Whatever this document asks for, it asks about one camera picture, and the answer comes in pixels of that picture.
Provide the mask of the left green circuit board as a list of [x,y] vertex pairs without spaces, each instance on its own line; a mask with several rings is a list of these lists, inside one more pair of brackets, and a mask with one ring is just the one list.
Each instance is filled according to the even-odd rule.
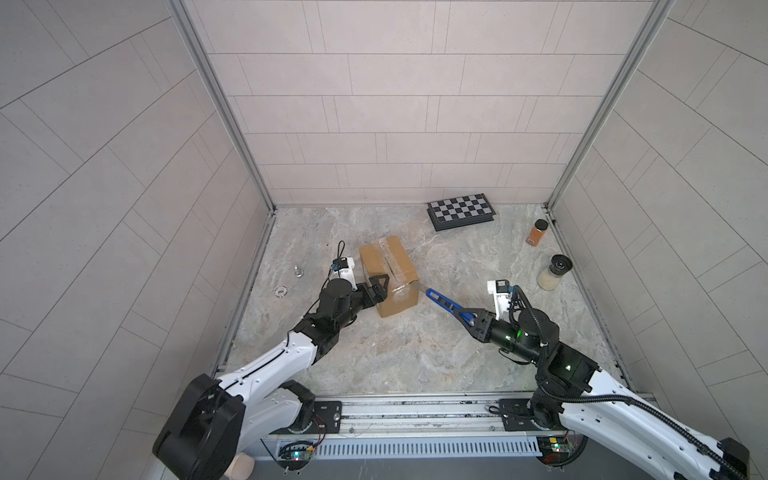
[[308,463],[316,450],[316,444],[311,441],[296,441],[281,446],[278,458],[284,462]]

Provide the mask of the black white chessboard box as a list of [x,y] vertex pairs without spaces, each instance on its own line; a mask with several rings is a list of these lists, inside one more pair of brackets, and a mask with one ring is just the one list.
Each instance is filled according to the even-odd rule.
[[436,231],[490,222],[496,215],[483,193],[429,202],[427,213]]

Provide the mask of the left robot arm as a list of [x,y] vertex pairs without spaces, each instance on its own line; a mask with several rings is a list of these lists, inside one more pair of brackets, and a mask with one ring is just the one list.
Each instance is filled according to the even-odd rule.
[[255,461],[246,448],[276,430],[303,431],[312,422],[315,396],[294,375],[322,359],[360,311],[384,302],[388,283],[386,274],[358,284],[334,278],[322,288],[316,310],[273,349],[219,378],[194,378],[158,434],[153,455],[179,479],[248,478]]

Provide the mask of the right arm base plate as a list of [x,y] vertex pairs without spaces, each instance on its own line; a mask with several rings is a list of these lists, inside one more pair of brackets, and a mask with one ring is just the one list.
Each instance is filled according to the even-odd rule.
[[539,424],[529,408],[528,399],[502,398],[497,403],[500,411],[498,416],[501,418],[505,432],[535,432],[537,435],[548,435],[551,433],[560,434],[566,429],[555,421],[551,427],[545,427]]

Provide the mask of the brown cardboard express box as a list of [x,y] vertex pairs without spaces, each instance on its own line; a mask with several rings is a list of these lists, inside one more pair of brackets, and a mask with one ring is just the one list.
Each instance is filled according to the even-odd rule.
[[418,304],[419,290],[415,283],[419,277],[399,237],[389,236],[363,245],[359,254],[371,284],[374,276],[389,278],[387,298],[376,305],[381,318],[400,314]]

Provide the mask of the aluminium mounting rail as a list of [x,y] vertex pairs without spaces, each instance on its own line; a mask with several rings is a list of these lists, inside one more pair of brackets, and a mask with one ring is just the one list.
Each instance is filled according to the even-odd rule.
[[315,401],[343,403],[338,434],[328,438],[410,438],[527,435],[535,432],[505,432],[497,403],[502,398],[528,399],[530,392],[459,393],[435,395],[353,395],[319,396],[304,401],[299,395],[280,388],[254,406],[244,408],[241,419],[229,420],[224,406],[203,406],[192,415],[194,426],[221,423],[228,436],[245,449],[271,432],[298,424],[301,413],[312,413]]

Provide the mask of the green circuit board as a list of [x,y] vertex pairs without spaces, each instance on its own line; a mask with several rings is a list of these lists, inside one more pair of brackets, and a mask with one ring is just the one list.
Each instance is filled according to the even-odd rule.
[[316,450],[316,444],[311,441],[296,441],[281,446],[278,458],[284,462],[308,463]]
[[536,440],[541,452],[538,460],[545,465],[562,463],[571,455],[571,444],[564,436],[537,437]]

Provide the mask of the blue utility knife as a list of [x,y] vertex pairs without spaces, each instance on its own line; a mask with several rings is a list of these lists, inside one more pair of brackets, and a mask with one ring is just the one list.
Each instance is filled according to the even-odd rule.
[[454,307],[462,307],[458,303],[449,299],[445,295],[437,292],[436,290],[423,285],[420,282],[415,282],[414,285],[431,301],[440,306],[442,309],[451,314],[451,310]]

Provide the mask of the orange spice bottle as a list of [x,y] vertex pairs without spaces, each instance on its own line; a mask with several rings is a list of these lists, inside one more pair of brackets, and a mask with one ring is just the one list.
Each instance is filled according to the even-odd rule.
[[549,222],[547,220],[537,219],[534,222],[534,225],[528,237],[526,238],[526,243],[533,247],[537,246],[540,243],[544,233],[548,230],[548,228],[549,228]]

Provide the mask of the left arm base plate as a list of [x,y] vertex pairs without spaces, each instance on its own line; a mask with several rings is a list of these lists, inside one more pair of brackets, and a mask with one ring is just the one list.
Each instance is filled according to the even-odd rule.
[[298,424],[275,430],[271,435],[338,434],[342,409],[341,401],[315,401],[312,413],[301,413]]

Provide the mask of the white spice jar black lid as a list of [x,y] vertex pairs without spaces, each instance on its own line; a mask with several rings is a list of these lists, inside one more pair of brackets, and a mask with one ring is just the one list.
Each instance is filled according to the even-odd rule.
[[566,255],[553,255],[548,265],[537,278],[538,286],[545,291],[554,291],[563,277],[573,269],[573,261]]

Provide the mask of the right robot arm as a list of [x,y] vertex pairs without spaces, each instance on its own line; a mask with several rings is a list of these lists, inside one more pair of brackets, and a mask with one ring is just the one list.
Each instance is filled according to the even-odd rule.
[[491,343],[514,363],[536,368],[537,388],[523,418],[544,430],[583,435],[656,479],[746,479],[749,451],[733,438],[699,433],[654,407],[562,342],[541,310],[516,302],[508,320],[446,302],[467,332]]

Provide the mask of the right green circuit board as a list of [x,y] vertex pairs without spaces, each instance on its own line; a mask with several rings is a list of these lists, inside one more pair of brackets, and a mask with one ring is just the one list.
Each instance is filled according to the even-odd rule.
[[541,452],[538,460],[545,465],[562,463],[571,455],[571,444],[564,436],[537,437],[536,440]]

